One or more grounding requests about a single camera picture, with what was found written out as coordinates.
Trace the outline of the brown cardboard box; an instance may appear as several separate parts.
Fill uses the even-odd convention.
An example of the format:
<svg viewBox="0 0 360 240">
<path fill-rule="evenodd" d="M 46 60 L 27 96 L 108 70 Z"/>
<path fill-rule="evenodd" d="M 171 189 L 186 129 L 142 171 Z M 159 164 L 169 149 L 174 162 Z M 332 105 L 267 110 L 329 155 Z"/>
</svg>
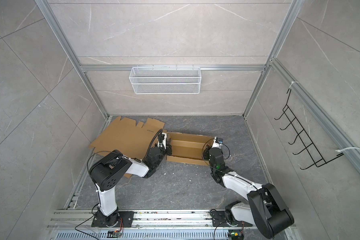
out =
<svg viewBox="0 0 360 240">
<path fill-rule="evenodd" d="M 168 162 L 209 166 L 209 161 L 203 159 L 203 153 L 213 143 L 213 137 L 174 132 L 169 136 L 172 154 L 167 156 Z"/>
</svg>

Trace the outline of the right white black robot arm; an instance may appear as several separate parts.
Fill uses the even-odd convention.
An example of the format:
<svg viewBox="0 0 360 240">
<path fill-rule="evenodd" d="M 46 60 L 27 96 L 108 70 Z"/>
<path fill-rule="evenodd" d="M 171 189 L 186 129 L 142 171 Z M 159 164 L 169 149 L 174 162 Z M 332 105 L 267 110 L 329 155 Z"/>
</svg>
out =
<svg viewBox="0 0 360 240">
<path fill-rule="evenodd" d="M 225 208 L 225 223 L 236 226 L 246 223 L 256 226 L 267 239 L 287 229 L 295 219 L 277 188 L 268 184 L 257 184 L 239 176 L 226 166 L 220 147 L 208 146 L 202 155 L 211 169 L 215 182 L 244 197 L 247 204 L 235 201 Z"/>
</svg>

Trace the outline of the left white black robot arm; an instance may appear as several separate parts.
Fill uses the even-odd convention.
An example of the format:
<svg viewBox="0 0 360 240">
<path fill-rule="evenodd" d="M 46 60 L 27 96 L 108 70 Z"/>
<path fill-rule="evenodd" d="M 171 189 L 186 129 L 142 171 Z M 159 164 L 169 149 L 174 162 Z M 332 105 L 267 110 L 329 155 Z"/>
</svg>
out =
<svg viewBox="0 0 360 240">
<path fill-rule="evenodd" d="M 155 145 L 148 150 L 147 156 L 141 161 L 128 158 L 120 151 L 114 150 L 97 161 L 89 169 L 100 203 L 100 212 L 108 217 L 118 210 L 115 186 L 125 174 L 150 178 L 159 167 L 165 156 L 172 154 L 172 146 Z"/>
</svg>

